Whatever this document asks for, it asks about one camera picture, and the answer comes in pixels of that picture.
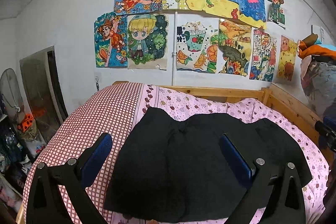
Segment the black puffer jacket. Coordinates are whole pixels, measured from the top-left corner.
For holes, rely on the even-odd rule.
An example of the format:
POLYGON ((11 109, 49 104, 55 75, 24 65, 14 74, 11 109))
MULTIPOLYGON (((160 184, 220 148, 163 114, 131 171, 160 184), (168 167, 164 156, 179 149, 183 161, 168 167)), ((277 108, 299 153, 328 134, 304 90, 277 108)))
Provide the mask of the black puffer jacket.
POLYGON ((302 186, 311 181, 300 146, 266 118, 244 123, 214 113, 179 122, 151 107, 118 153, 104 209, 169 223, 228 217, 245 189, 221 152, 223 134, 233 137, 255 158, 280 166, 292 162, 302 186))

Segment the bagged bedding pile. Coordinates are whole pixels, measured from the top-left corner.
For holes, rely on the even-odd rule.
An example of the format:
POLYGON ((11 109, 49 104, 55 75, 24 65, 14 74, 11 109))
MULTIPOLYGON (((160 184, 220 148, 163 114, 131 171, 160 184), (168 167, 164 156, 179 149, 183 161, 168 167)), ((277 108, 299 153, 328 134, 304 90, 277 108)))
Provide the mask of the bagged bedding pile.
POLYGON ((321 119, 335 120, 335 65, 312 61, 301 86, 311 110, 321 119))

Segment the pink patterned bed sheet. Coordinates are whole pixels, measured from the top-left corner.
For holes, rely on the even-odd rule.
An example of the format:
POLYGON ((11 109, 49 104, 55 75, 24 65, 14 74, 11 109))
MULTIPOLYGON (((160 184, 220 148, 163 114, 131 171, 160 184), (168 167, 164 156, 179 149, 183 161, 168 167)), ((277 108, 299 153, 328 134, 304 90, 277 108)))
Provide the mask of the pink patterned bed sheet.
MULTIPOLYGON (((64 164, 72 157, 80 154, 91 146, 104 132, 112 135, 113 147, 96 180, 87 189, 98 211, 108 223, 137 223, 137 219, 124 217, 121 214, 107 211, 103 208, 108 181, 112 175, 114 163, 120 149, 116 148, 117 135, 113 118, 113 106, 108 100, 105 88, 95 93, 85 104, 76 109, 60 126, 56 134, 40 153, 37 162, 44 162, 48 166, 64 164)), ((323 213, 325 207, 323 198, 327 191, 328 169, 314 169, 308 163, 313 176, 311 182, 303 187, 306 221, 315 223, 323 213)))

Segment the yellow bear drawing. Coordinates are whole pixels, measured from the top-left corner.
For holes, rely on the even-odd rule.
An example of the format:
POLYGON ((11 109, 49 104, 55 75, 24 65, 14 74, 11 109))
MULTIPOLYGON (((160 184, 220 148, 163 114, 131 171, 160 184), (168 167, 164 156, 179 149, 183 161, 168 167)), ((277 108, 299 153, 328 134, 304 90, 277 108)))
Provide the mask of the yellow bear drawing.
POLYGON ((280 56, 278 60, 277 78, 291 81, 294 74, 294 65, 297 55, 297 43, 281 36, 280 56))

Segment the framed mirror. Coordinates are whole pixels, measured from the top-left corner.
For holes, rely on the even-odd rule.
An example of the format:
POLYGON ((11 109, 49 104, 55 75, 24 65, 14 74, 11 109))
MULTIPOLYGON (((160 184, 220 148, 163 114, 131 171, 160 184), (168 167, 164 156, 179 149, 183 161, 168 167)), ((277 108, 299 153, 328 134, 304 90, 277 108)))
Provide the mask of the framed mirror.
POLYGON ((21 59, 19 65, 27 102, 42 138, 48 143, 68 118, 54 47, 21 59))

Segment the standing fan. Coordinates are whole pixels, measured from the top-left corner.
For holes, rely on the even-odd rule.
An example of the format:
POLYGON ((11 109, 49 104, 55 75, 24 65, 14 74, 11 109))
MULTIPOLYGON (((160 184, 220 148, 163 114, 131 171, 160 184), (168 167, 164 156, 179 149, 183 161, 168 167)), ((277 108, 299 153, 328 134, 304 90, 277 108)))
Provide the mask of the standing fan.
POLYGON ((1 96, 5 112, 12 120, 17 120, 24 113, 24 103, 19 90, 17 76, 12 68, 3 71, 1 75, 1 96))

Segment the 2024 dragon drawing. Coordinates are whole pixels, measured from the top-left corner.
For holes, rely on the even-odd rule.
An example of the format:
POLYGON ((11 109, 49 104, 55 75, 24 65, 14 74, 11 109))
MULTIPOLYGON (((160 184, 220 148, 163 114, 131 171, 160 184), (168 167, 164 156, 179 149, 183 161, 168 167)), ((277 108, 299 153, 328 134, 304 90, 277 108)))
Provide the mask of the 2024 dragon drawing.
POLYGON ((276 65, 277 39, 259 29, 253 30, 250 80, 272 82, 276 65))

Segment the landscape hill drawing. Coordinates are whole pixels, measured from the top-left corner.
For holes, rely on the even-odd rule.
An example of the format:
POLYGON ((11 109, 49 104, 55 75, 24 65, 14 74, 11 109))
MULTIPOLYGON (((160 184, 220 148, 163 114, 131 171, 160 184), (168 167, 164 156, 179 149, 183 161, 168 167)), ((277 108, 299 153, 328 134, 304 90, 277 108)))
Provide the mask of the landscape hill drawing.
POLYGON ((223 66, 219 73, 247 77, 252 52, 252 27, 219 19, 218 47, 223 66))

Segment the red-haired child drawing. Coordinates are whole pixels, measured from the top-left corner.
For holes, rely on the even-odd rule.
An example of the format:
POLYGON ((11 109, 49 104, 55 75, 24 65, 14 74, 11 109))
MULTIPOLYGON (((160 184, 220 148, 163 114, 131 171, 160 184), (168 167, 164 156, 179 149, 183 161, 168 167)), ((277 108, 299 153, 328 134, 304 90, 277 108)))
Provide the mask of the red-haired child drawing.
POLYGON ((270 2, 268 20, 285 29, 285 12, 282 8, 284 0, 267 0, 270 2))

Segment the orange-haired girl lower drawing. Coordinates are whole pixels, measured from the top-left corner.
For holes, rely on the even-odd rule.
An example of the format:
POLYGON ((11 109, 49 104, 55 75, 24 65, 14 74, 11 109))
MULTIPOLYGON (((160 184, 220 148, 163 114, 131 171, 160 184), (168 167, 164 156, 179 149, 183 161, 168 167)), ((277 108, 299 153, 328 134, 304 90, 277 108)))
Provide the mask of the orange-haired girl lower drawing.
POLYGON ((94 52, 97 68, 127 67, 127 17, 114 12, 94 22, 94 52))

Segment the blonde boy drawing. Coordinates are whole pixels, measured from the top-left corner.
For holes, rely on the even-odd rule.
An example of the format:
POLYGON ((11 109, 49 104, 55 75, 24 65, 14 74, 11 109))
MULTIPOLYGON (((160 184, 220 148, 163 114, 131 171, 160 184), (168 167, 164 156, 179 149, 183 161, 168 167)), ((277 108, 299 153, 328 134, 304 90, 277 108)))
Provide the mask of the blonde boy drawing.
POLYGON ((165 14, 127 17, 128 69, 167 69, 168 26, 165 14))

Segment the fruit drink drawing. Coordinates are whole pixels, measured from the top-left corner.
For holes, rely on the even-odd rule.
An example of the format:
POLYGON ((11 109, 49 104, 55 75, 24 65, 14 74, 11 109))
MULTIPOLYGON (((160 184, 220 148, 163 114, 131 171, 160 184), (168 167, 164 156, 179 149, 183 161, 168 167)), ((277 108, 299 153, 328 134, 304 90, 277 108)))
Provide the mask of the fruit drink drawing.
POLYGON ((219 20, 205 18, 177 26, 177 69, 217 72, 219 20))

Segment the wooden bed frame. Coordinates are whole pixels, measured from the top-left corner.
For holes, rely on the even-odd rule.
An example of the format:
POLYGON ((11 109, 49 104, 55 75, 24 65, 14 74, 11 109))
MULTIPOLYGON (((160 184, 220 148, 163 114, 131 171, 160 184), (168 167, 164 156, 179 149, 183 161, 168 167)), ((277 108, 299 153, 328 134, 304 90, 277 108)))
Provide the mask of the wooden bed frame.
POLYGON ((237 90, 119 82, 105 91, 116 120, 117 149, 147 109, 158 107, 176 121, 184 121, 195 114, 212 113, 225 113, 244 123, 267 118, 292 136, 314 169, 328 169, 334 160, 326 146, 318 142, 318 133, 313 128, 319 121, 317 115, 275 85, 261 90, 237 90))

